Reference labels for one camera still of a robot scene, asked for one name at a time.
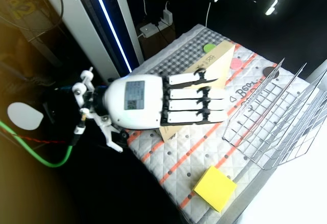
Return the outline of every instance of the power outlet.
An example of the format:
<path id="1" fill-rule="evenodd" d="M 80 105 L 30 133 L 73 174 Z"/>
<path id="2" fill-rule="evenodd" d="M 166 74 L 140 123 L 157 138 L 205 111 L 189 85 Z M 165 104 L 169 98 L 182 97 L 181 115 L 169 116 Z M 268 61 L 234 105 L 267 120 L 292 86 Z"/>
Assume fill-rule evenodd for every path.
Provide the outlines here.
<path id="1" fill-rule="evenodd" d="M 166 25 L 162 21 L 159 22 L 158 28 L 161 31 L 167 27 L 168 27 L 168 25 Z M 142 32 L 142 34 L 145 38 L 148 38 L 150 36 L 153 36 L 154 34 L 157 34 L 159 32 L 158 28 L 154 24 L 150 23 L 150 24 L 147 24 L 147 25 L 141 27 L 139 30 Z"/>

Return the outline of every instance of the robotic hand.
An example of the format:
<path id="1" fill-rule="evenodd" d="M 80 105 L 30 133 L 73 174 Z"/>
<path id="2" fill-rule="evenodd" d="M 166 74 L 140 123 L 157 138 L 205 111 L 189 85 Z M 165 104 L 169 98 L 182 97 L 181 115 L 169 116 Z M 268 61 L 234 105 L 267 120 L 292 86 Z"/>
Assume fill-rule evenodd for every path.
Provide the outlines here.
<path id="1" fill-rule="evenodd" d="M 217 123 L 227 119 L 225 91 L 206 86 L 182 87 L 209 83 L 217 74 L 198 69 L 194 73 L 168 77 L 134 75 L 115 80 L 109 87 L 94 88 L 92 68 L 83 71 L 82 82 L 73 86 L 82 113 L 82 121 L 94 119 L 106 137 L 107 146 L 122 152 L 111 139 L 111 132 L 127 139 L 127 129 L 155 129 L 167 125 Z M 81 135 L 85 124 L 78 125 Z"/>

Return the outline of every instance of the yellow cube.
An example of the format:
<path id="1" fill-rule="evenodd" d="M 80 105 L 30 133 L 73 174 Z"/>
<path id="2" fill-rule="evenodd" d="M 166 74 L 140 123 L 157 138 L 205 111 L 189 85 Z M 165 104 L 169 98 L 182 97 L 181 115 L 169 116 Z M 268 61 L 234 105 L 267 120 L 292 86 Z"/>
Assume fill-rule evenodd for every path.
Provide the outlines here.
<path id="1" fill-rule="evenodd" d="M 232 180 L 214 166 L 211 166 L 206 170 L 193 190 L 207 201 L 212 208 L 221 212 L 236 186 Z"/>

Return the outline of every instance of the metal wire basket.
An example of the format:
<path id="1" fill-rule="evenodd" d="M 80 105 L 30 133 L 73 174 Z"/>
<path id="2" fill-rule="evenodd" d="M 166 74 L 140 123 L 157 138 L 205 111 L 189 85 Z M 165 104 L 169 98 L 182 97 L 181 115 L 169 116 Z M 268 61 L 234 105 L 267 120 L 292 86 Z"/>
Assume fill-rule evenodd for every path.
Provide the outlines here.
<path id="1" fill-rule="evenodd" d="M 282 88 L 272 79 L 281 61 L 227 123 L 223 139 L 264 170 L 306 154 L 327 117 L 326 72 L 298 96 L 288 92 L 304 66 Z"/>

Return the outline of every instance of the green circle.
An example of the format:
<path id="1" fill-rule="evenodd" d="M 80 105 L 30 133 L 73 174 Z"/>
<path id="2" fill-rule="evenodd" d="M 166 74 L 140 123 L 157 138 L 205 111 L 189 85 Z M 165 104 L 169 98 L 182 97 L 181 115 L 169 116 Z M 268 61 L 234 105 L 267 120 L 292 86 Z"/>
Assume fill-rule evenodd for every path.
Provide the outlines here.
<path id="1" fill-rule="evenodd" d="M 214 44 L 206 44 L 203 46 L 203 50 L 204 50 L 204 52 L 209 53 L 215 47 L 216 47 L 216 45 L 214 45 Z"/>

